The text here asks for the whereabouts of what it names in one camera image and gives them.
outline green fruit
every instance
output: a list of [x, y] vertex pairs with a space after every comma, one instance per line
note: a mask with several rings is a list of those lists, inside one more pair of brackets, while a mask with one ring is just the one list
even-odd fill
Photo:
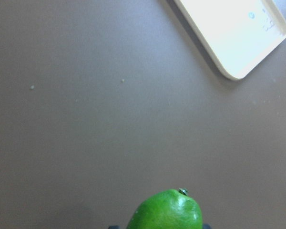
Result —
[[127, 229], [202, 229], [202, 214], [186, 189], [169, 189], [144, 201]]

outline brown surface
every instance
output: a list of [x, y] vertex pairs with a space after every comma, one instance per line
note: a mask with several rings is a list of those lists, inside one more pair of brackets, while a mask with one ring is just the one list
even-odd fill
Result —
[[0, 229], [125, 228], [179, 187], [286, 229], [286, 40], [234, 83], [172, 1], [1, 0]]

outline green mango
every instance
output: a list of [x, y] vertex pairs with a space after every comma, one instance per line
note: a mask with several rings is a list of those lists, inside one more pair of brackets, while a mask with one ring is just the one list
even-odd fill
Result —
[[169, 189], [151, 196], [135, 211], [127, 229], [202, 229], [199, 205], [186, 189]]

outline fruit stem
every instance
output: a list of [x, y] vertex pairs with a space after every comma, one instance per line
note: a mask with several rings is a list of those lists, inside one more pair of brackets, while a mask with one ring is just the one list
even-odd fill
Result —
[[186, 189], [186, 188], [180, 188], [180, 189], [179, 189], [179, 193], [181, 193], [181, 194], [183, 194], [183, 195], [185, 195], [185, 196], [188, 196], [188, 195], [187, 195], [188, 192], [187, 192], [187, 189]]

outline white plastic tray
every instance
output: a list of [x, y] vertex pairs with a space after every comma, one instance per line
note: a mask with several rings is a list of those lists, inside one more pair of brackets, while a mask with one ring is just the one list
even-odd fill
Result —
[[286, 38], [272, 0], [174, 0], [220, 72], [244, 78]]

